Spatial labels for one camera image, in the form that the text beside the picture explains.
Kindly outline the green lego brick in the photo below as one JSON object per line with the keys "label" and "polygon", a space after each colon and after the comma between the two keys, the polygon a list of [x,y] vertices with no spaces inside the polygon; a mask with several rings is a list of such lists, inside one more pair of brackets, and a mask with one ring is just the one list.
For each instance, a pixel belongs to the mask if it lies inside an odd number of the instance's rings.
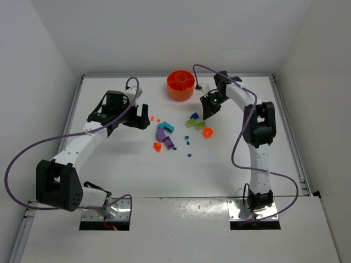
{"label": "green lego brick", "polygon": [[203,130],[206,128],[206,122],[205,121],[200,121],[195,123],[195,128],[196,130]]}

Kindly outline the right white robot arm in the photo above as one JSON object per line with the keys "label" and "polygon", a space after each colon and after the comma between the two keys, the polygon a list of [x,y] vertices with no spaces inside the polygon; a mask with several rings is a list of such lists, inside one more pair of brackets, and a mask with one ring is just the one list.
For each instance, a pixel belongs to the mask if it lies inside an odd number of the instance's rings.
{"label": "right white robot arm", "polygon": [[249,148],[251,179],[243,205],[250,211],[263,209],[273,203],[273,192],[269,178],[269,146],[276,136],[275,107],[272,102],[262,102],[257,95],[235,82],[225,71],[214,75],[215,89],[202,87],[200,97],[203,119],[219,112],[222,103],[229,99],[243,111],[243,138]]}

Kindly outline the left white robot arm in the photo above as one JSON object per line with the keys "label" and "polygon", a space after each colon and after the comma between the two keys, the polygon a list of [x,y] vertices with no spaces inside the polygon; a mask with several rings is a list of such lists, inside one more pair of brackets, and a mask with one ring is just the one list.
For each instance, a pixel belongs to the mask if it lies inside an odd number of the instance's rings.
{"label": "left white robot arm", "polygon": [[123,124],[145,129],[150,125],[148,105],[137,114],[139,88],[124,92],[108,90],[97,107],[89,114],[81,133],[51,160],[41,160],[36,167],[36,200],[56,209],[74,211],[77,208],[102,207],[109,192],[88,181],[81,182],[82,166],[99,144]]}

